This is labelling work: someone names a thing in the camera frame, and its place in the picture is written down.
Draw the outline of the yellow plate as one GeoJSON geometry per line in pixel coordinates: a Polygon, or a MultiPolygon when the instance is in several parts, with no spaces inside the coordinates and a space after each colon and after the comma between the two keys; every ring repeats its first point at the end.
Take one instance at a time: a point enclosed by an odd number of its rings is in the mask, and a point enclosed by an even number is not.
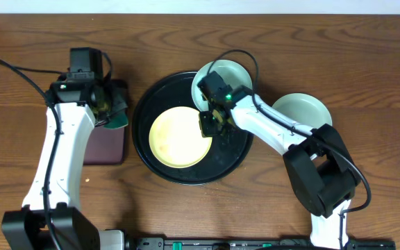
{"type": "Polygon", "coordinates": [[[149,146],[162,164],[176,169],[199,163],[209,152],[213,139],[203,137],[199,111],[185,106],[162,112],[151,125],[149,146]]]}

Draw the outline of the rectangular dark tray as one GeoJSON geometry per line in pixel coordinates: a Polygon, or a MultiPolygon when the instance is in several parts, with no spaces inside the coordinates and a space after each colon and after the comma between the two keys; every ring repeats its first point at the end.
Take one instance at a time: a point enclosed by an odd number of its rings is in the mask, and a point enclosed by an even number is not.
{"type": "Polygon", "coordinates": [[[86,146],[83,164],[118,165],[124,161],[125,147],[126,127],[115,130],[95,127],[86,146]]]}

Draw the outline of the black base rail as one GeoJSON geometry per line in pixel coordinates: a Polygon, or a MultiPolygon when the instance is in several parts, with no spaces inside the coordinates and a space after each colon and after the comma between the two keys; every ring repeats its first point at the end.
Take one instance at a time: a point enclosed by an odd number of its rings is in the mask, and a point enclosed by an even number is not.
{"type": "MultiPolygon", "coordinates": [[[[310,240],[165,240],[161,237],[141,237],[130,240],[126,249],[137,250],[254,250],[254,249],[329,249],[315,247],[310,240]]],[[[349,250],[395,250],[393,241],[349,240],[344,249],[349,250]]]]}

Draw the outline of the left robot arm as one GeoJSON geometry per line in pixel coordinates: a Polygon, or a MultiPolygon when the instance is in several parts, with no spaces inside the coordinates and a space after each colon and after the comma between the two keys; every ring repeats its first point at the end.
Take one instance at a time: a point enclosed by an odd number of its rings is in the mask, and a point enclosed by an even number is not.
{"type": "Polygon", "coordinates": [[[122,101],[114,85],[52,83],[46,92],[47,133],[35,178],[17,211],[5,212],[11,249],[127,249],[119,229],[99,230],[81,212],[86,146],[99,115],[122,101]]]}

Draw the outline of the round black tray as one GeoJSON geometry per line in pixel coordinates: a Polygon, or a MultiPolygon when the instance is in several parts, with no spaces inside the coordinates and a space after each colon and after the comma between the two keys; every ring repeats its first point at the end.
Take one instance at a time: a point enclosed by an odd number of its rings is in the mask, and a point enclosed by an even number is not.
{"type": "Polygon", "coordinates": [[[152,154],[149,132],[154,120],[170,108],[196,108],[191,97],[195,75],[178,72],[159,80],[138,101],[132,118],[133,144],[142,162],[159,177],[183,185],[202,185],[230,174],[242,163],[253,142],[252,134],[231,126],[225,135],[213,137],[209,152],[191,167],[168,167],[152,154]]]}

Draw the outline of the green sponge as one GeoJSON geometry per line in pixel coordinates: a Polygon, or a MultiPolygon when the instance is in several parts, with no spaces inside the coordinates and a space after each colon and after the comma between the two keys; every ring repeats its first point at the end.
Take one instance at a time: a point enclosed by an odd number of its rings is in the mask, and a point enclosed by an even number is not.
{"type": "Polygon", "coordinates": [[[103,125],[104,128],[107,129],[119,129],[128,126],[128,116],[125,112],[120,112],[115,116],[112,116],[110,120],[103,125]]]}

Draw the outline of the mint green plate top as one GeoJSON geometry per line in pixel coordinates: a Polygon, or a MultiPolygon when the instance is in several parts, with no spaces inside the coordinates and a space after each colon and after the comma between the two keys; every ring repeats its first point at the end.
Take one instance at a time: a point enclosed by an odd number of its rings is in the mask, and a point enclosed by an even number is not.
{"type": "Polygon", "coordinates": [[[244,85],[249,89],[253,89],[253,84],[248,71],[239,63],[232,60],[218,60],[212,67],[212,62],[204,65],[195,75],[192,81],[191,94],[192,100],[199,111],[209,110],[208,102],[203,99],[198,83],[210,72],[217,72],[227,85],[233,89],[244,85]]]}

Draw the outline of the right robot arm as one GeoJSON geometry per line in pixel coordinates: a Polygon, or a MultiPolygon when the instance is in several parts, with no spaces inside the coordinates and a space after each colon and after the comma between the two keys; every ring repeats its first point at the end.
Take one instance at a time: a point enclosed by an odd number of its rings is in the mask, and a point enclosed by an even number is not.
{"type": "Polygon", "coordinates": [[[297,122],[244,86],[198,85],[192,88],[192,99],[201,111],[204,135],[216,135],[230,124],[282,155],[292,190],[311,214],[312,245],[346,248],[347,214],[354,212],[351,199],[356,187],[367,181],[330,124],[314,128],[297,122]]]}

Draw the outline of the mint green plate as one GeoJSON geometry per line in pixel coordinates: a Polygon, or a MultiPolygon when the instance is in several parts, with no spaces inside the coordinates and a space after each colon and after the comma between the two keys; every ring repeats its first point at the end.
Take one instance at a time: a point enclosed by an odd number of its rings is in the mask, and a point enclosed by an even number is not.
{"type": "Polygon", "coordinates": [[[218,60],[212,67],[212,62],[204,65],[195,75],[192,81],[191,94],[192,100],[199,111],[209,110],[208,102],[203,99],[198,83],[210,72],[217,72],[227,85],[233,89],[244,85],[249,89],[253,89],[253,84],[248,71],[239,63],[232,60],[218,60]]]}
{"type": "Polygon", "coordinates": [[[328,108],[317,98],[303,93],[287,94],[278,99],[272,108],[283,115],[314,128],[333,125],[328,108]]]}

